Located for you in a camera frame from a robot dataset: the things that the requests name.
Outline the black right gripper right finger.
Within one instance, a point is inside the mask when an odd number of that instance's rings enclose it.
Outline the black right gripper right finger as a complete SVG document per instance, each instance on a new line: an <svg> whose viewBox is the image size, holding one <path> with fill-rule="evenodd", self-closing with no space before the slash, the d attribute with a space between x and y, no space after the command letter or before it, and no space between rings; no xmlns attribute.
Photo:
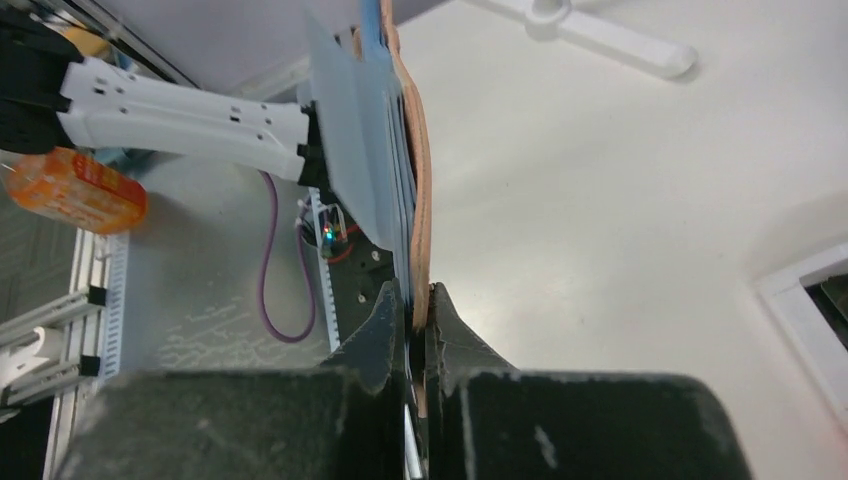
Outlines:
<svg viewBox="0 0 848 480"><path fill-rule="evenodd" d="M722 403L656 372L519 369L441 283L425 331L433 479L748 479Z"/></svg>

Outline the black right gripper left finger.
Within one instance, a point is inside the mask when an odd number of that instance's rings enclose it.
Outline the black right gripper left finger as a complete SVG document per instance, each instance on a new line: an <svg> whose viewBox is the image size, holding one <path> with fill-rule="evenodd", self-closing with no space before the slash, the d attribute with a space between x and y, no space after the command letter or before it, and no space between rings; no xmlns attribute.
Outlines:
<svg viewBox="0 0 848 480"><path fill-rule="evenodd" d="M93 397L60 479L400 479L403 304L386 282L310 368L136 371Z"/></svg>

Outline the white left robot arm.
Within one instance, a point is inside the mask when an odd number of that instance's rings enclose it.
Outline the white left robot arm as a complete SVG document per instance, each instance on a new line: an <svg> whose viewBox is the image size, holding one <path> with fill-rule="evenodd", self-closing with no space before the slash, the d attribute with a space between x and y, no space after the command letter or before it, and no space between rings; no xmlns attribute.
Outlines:
<svg viewBox="0 0 848 480"><path fill-rule="evenodd" d="M128 148L230 161L329 186L312 106L262 103L154 80L85 57L18 10L1 13L1 148Z"/></svg>

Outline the white plastic bin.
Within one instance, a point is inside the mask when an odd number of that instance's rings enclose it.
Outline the white plastic bin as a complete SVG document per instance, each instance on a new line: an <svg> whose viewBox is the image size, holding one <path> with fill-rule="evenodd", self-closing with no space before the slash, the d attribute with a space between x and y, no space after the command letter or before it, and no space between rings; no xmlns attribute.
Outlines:
<svg viewBox="0 0 848 480"><path fill-rule="evenodd" d="M846 273L847 245L842 243L756 282L773 320L843 429L847 428L847 347L808 289Z"/></svg>

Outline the orange drink bottle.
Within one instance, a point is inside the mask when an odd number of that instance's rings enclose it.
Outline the orange drink bottle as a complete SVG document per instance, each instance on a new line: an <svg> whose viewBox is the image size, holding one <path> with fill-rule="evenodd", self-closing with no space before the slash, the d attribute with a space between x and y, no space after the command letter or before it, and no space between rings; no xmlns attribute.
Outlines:
<svg viewBox="0 0 848 480"><path fill-rule="evenodd" d="M23 209L99 235L133 228L148 208L137 181L67 148L36 155L3 151L1 183Z"/></svg>

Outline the silver clothes rack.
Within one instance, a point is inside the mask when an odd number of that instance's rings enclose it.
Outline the silver clothes rack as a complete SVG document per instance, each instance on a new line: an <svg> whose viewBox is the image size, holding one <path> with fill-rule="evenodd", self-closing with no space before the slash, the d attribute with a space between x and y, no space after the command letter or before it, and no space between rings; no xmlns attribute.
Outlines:
<svg viewBox="0 0 848 480"><path fill-rule="evenodd" d="M539 42L564 41L661 79L689 72L694 47L664 40L576 9L570 1L479 0L474 3L522 25Z"/></svg>

